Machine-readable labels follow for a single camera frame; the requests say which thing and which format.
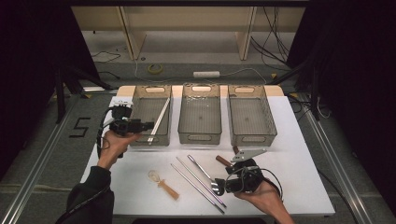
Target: metal utensil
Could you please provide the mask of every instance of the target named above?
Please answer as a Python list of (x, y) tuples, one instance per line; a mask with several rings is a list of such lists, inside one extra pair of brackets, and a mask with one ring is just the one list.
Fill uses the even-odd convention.
[(212, 188), (213, 192), (215, 192), (217, 195), (221, 196), (222, 193), (221, 193), (221, 191), (220, 191), (220, 189), (219, 189), (218, 183), (217, 183), (216, 181), (214, 181), (214, 180), (210, 177), (210, 175), (209, 175), (207, 172), (205, 172), (204, 168), (203, 168), (202, 166), (200, 166), (200, 165), (195, 161), (195, 159), (194, 159), (191, 155), (188, 155), (187, 157), (188, 157), (196, 166), (198, 166), (198, 168), (207, 176), (207, 178), (209, 178), (209, 180), (210, 180), (210, 187)]
[(184, 178), (185, 178), (196, 190), (198, 190), (198, 192), (200, 192), (200, 193), (202, 194), (202, 196), (204, 196), (210, 203), (213, 204), (213, 206), (215, 206), (215, 207), (224, 215), (224, 211), (221, 210), (221, 208), (220, 208), (217, 204), (215, 204), (215, 202), (213, 202), (209, 197), (207, 197), (200, 189), (198, 189), (198, 187), (196, 187), (196, 186), (189, 180), (188, 177), (186, 177), (185, 175), (183, 175), (183, 173), (181, 173), (181, 171), (179, 171), (179, 170), (176, 168), (176, 166), (175, 166), (174, 164), (171, 163), (171, 166), (172, 166), (173, 168), (175, 168), (175, 170), (176, 170), (179, 174), (181, 174), (181, 176), (183, 176), (183, 177), (184, 177)]
[(150, 170), (150, 171), (148, 172), (148, 177), (149, 177), (152, 181), (158, 183), (158, 187), (161, 187), (161, 188), (165, 189), (166, 192), (168, 192), (168, 194), (169, 194), (170, 196), (172, 196), (173, 199), (175, 199), (175, 200), (178, 199), (178, 196), (179, 196), (178, 193), (177, 193), (176, 191), (174, 191), (173, 189), (171, 189), (171, 187), (167, 186), (167, 185), (165, 184), (165, 180), (164, 180), (164, 179), (163, 179), (163, 180), (160, 179), (160, 175), (158, 175), (157, 171)]
[(198, 182), (221, 204), (223, 205), (223, 207), (227, 207), (225, 205), (225, 203), (218, 197), (215, 195), (215, 193), (213, 192), (213, 190), (210, 190), (199, 178), (198, 176), (195, 175), (195, 173), (179, 158), (177, 157), (177, 160), (180, 161), (180, 163), (184, 166), (184, 168), (186, 168), (186, 170), (188, 170), (190, 172), (190, 174), (192, 176), (195, 177), (196, 180), (198, 180)]

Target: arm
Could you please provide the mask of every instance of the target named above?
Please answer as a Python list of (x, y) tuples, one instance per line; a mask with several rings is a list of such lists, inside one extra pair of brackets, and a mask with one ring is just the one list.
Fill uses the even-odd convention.
[(262, 181), (259, 187), (252, 193), (238, 192), (234, 195), (239, 199), (252, 203), (265, 214), (272, 216), (279, 224), (294, 223), (276, 190), (266, 181)]
[(57, 223), (111, 223), (113, 217), (114, 193), (109, 189), (110, 168), (118, 156), (125, 152), (128, 145), (137, 140), (141, 133), (118, 136), (113, 131), (105, 133), (101, 158), (96, 166), (91, 167), (90, 175), (84, 183), (73, 187), (67, 199), (67, 211), (87, 202), (74, 213), (62, 216)]

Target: aluminum rail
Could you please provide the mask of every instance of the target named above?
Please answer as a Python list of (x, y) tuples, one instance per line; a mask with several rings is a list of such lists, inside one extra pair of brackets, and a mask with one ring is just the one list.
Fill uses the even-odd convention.
[[(306, 96), (302, 96), (301, 98), (302, 101), (309, 101)], [(327, 134), (321, 126), (320, 121), (317, 121), (315, 119), (311, 111), (307, 112), (306, 110), (307, 109), (305, 108), (304, 112), (306, 112), (309, 123), (311, 124), (311, 127), (320, 142), (323, 152), (325, 153), (327, 160), (332, 167), (332, 171), (334, 172), (335, 177), (337, 178), (337, 181), (340, 184), (340, 187), (344, 192), (345, 197), (349, 202), (349, 205), (351, 206), (352, 212), (354, 213), (356, 219), (360, 224), (373, 223), (367, 212), (366, 206), (364, 205), (359, 193), (353, 186), (353, 183), (348, 176), (343, 164), (338, 159), (337, 153), (332, 147), (332, 143), (327, 137)]]
[(27, 204), (30, 195), (33, 192), (35, 184), (37, 183), (39, 177), (43, 173), (44, 168), (46, 167), (47, 161), (52, 154), (52, 151), (55, 149), (56, 144), (61, 136), (62, 131), (64, 130), (64, 126), (68, 121), (68, 118), (73, 110), (74, 106), (78, 102), (79, 95), (72, 95), (70, 98), (70, 103), (66, 108), (66, 112), (64, 114), (64, 119), (61, 120), (60, 123), (55, 125), (55, 128), (52, 130), (52, 133), (38, 156), (35, 165), (32, 168), (30, 174), (26, 177), (26, 180), (22, 184), (20, 191), (17, 196), (14, 198), (13, 202), (9, 206), (6, 211), (6, 215), (2, 219), (2, 224), (11, 224), (17, 223), (21, 213), (23, 211), (24, 206)]

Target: power strip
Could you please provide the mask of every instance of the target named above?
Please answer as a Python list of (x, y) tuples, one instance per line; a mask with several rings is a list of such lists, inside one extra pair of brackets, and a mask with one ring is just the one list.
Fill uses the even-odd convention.
[(194, 77), (220, 77), (219, 71), (211, 71), (211, 72), (194, 72)]

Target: small wooden stick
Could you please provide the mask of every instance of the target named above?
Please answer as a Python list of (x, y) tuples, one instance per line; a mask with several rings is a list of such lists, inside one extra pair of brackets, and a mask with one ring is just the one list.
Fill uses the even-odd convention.
[(233, 166), (229, 161), (226, 161), (224, 158), (222, 158), (221, 156), (217, 156), (216, 157), (216, 161), (221, 162), (221, 164), (225, 165), (225, 166)]
[(235, 153), (235, 155), (238, 154), (239, 148), (238, 147), (233, 147), (233, 152)]

